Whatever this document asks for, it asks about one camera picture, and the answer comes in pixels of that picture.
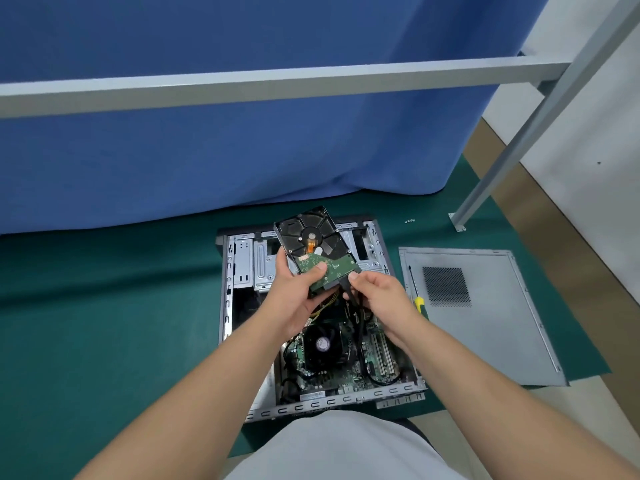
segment green tabletop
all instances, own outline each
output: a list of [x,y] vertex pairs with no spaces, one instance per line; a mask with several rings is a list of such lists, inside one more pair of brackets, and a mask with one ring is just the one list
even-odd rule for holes
[[[447,213],[476,182],[461,159],[446,188],[431,196],[361,191],[129,226],[0,237],[3,477],[70,478],[215,348],[218,228],[269,223],[319,204],[334,216],[375,215],[397,274],[398,246],[512,250],[567,379],[608,372],[492,200],[467,232],[454,231]],[[409,219],[415,222],[405,223]],[[442,405],[428,394],[418,403],[358,409],[392,419]],[[286,423],[246,425],[232,454],[260,447]]]

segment white shirt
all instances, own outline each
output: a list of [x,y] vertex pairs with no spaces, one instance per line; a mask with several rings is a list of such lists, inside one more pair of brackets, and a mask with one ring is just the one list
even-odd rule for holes
[[228,480],[463,480],[424,439],[355,411],[293,421],[240,463]]

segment perforated vent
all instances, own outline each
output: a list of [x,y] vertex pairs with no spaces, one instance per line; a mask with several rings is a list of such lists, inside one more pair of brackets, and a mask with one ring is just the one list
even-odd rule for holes
[[471,306],[465,275],[459,267],[423,267],[432,306]]

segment black fan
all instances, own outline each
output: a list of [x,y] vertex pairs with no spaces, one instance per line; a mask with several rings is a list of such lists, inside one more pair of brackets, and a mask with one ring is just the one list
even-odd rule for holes
[[342,359],[342,337],[337,323],[312,323],[303,336],[305,368],[313,373],[330,370]]
[[322,248],[323,255],[330,259],[339,259],[349,252],[331,217],[322,206],[276,222],[275,226],[280,242],[292,256],[304,256],[309,241],[315,241],[315,247]]

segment person's left arm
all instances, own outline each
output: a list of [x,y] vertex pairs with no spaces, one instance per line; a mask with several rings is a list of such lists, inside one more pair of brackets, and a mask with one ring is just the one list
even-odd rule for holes
[[333,290],[313,299],[320,263],[293,276],[284,250],[264,303],[217,350],[85,466],[77,479],[217,478],[279,348]]

